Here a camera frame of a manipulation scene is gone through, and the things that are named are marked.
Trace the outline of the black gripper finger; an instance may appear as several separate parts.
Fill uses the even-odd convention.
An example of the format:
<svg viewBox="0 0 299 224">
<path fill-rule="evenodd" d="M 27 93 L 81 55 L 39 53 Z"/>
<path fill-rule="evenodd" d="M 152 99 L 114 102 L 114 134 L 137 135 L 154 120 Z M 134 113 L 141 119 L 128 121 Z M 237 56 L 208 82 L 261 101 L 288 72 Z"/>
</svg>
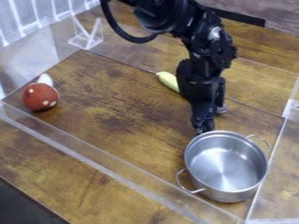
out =
<svg viewBox="0 0 299 224">
<path fill-rule="evenodd" d="M 214 130 L 216 107 L 208 103 L 190 105 L 190 124 L 198 134 Z"/>
</svg>

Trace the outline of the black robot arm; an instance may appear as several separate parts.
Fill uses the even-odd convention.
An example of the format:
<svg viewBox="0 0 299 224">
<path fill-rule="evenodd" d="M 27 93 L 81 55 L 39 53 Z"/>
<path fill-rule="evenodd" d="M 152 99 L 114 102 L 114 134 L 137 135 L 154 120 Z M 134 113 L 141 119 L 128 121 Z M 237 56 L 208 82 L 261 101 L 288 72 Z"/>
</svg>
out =
<svg viewBox="0 0 299 224">
<path fill-rule="evenodd" d="M 118 0 L 133 8 L 141 26 L 154 35 L 170 33 L 189 57 L 176 68 L 178 92 L 190 104 L 192 127 L 214 130 L 224 108 L 225 79 L 220 76 L 237 57 L 232 37 L 217 15 L 194 0 Z"/>
</svg>

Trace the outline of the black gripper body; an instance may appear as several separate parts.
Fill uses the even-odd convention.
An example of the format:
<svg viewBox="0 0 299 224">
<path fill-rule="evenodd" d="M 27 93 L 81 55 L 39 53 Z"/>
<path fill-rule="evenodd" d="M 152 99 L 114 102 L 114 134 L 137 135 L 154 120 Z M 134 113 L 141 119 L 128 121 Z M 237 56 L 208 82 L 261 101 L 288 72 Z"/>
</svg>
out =
<svg viewBox="0 0 299 224">
<path fill-rule="evenodd" d="M 190 104 L 194 117 L 209 117 L 226 111 L 224 102 L 225 79 L 204 62 L 184 59 L 176 69 L 180 95 Z"/>
</svg>

